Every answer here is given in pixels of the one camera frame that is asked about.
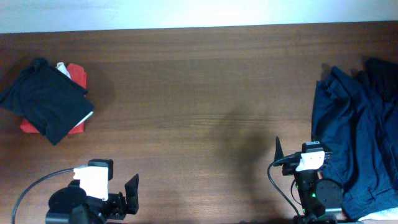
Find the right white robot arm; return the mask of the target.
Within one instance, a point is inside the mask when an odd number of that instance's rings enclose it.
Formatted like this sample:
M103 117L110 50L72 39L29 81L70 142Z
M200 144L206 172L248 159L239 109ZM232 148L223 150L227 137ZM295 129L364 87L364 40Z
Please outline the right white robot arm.
M319 173L328 165L332 152L324 144L313 141L302 144L299 152L285 156L279 138L275 139L274 161L271 167L281 166L282 175L294 176L291 188L296 188L302 212L293 205L296 216L292 222L337 223L343 202L343 187L337 181L321 178Z

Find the dark green Nike t-shirt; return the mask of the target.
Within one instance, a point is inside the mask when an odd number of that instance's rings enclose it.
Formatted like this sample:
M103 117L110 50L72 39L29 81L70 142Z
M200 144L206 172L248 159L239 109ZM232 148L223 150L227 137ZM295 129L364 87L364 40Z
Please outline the dark green Nike t-shirt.
M1 107L23 116L56 145L93 112L87 93L46 59L36 58L1 92Z

